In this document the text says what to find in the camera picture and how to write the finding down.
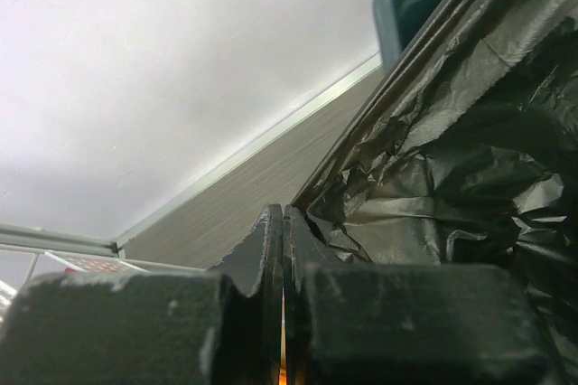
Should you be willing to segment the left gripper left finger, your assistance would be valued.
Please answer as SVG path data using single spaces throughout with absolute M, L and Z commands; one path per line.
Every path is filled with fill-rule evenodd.
M 4 384 L 275 384 L 283 212 L 266 206 L 217 265 L 27 283 L 1 327 Z

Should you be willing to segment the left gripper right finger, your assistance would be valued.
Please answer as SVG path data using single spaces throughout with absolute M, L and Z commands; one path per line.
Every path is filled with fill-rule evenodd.
M 291 384 L 543 384 L 549 354 L 530 304 L 484 265 L 347 264 L 284 212 Z

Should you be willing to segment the black trash bag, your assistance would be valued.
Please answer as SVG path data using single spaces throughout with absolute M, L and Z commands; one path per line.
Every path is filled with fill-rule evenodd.
M 442 0 L 290 207 L 347 264 L 507 272 L 577 381 L 577 0 Z

